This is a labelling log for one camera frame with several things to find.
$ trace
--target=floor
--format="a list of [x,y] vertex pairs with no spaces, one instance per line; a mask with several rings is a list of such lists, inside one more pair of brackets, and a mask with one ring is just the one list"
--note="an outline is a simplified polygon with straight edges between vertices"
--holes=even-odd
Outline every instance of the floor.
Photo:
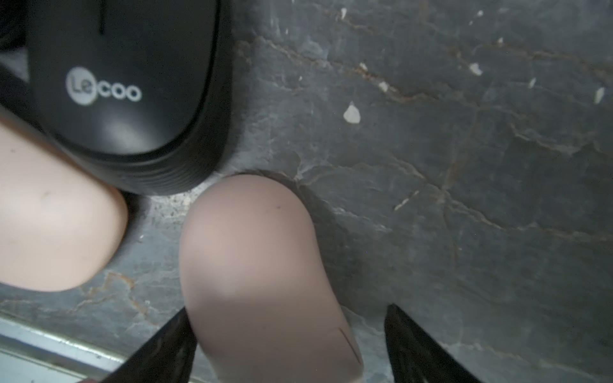
[[[609,0],[235,0],[231,155],[131,199],[81,289],[0,313],[130,354],[182,306],[181,223],[223,176],[294,183],[359,342],[391,382],[400,305],[486,383],[613,382]],[[215,382],[197,356],[194,374]]]
[[4,383],[77,383],[83,376],[33,360],[0,351],[0,369]]

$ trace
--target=gray marble surface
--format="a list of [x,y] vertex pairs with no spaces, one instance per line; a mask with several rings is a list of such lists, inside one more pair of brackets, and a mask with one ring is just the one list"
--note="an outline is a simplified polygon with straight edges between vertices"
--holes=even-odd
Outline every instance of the gray marble surface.
[[131,201],[82,288],[0,286],[0,311],[130,354],[183,306],[191,202],[262,170],[313,215],[367,383],[392,381],[392,302],[484,382],[613,382],[612,21],[609,0],[236,0],[219,171]]

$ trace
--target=white speck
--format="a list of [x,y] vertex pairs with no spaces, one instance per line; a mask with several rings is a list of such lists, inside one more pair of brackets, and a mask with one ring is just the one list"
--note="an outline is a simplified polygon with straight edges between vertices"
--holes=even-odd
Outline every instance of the white speck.
[[468,66],[470,71],[475,74],[475,76],[481,76],[483,74],[483,70],[479,68],[479,63],[472,63]]
[[349,103],[349,107],[347,108],[347,110],[345,110],[343,114],[343,118],[349,124],[359,124],[360,123],[360,120],[361,120],[360,111],[353,104],[353,101]]
[[382,81],[379,83],[379,89],[381,89],[384,92],[387,92],[389,90],[389,84],[386,83],[385,81]]
[[594,104],[600,104],[604,97],[604,88],[598,88],[594,95]]

